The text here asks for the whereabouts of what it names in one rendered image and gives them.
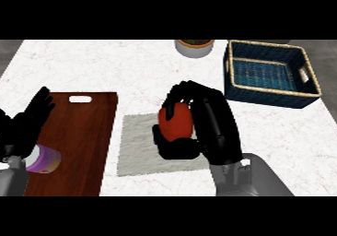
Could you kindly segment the blue wicker basket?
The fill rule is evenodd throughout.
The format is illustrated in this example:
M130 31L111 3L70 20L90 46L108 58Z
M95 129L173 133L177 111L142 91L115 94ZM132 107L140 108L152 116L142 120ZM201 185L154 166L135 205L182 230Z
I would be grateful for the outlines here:
M223 66L229 100L304 109L323 96L311 59L301 46L232 40Z

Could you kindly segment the purple and white can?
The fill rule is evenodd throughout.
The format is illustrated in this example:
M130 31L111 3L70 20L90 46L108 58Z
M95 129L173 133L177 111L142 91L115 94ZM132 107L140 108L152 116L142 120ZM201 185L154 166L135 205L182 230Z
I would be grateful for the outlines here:
M36 173L51 173L58 169L61 163L61 152L57 149L37 144L27 157L27 170Z

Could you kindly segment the white plant pot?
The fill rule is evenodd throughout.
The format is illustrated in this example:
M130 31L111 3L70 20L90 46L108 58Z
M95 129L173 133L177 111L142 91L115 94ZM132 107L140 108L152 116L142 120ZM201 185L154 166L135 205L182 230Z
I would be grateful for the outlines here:
M189 44L183 40L176 40L176 49L188 58L204 58L213 51L214 42L210 40L205 44Z

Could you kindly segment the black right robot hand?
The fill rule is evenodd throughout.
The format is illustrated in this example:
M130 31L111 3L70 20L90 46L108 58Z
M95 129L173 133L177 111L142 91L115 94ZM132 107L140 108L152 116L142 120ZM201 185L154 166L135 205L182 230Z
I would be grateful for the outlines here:
M211 165L229 165L242 160L241 132L223 92L192 80L174 85L163 104L167 120L174 116L174 104L186 103L193 118L191 138L165 139L160 122L152 127L154 143L164 159L196 159L205 155Z

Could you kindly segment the grey cloth placemat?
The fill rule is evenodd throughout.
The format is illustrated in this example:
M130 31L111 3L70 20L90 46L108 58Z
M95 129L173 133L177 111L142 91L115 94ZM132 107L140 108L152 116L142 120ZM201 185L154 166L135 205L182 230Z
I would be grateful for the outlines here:
M198 171L208 168L204 155L193 160L165 160L160 156L158 146L154 144L152 126L158 124L155 113L126 115L117 174L136 176L161 172Z

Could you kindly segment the brown wooden cutting board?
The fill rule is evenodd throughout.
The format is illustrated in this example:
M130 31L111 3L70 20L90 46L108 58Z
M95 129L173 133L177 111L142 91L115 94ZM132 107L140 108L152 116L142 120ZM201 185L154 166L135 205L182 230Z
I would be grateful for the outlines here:
M39 143L62 153L49 173L31 173L27 196L99 196L118 96L115 92L52 92L57 107Z

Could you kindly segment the red bell pepper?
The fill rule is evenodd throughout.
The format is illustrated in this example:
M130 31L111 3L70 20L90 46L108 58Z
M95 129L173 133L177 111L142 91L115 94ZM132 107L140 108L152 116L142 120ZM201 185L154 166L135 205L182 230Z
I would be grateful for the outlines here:
M191 138L193 134L193 118L186 103L174 104L174 116L167 120L167 109L163 108L158 114L160 129L168 142L179 138Z

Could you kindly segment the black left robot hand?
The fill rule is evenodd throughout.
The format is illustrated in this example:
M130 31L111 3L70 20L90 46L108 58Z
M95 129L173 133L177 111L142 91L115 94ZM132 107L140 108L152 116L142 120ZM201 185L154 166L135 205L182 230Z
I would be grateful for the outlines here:
M42 129L57 104L49 95L51 90L42 87L27 109L14 118L0 109L0 162L8 163L11 156L26 159L36 147Z

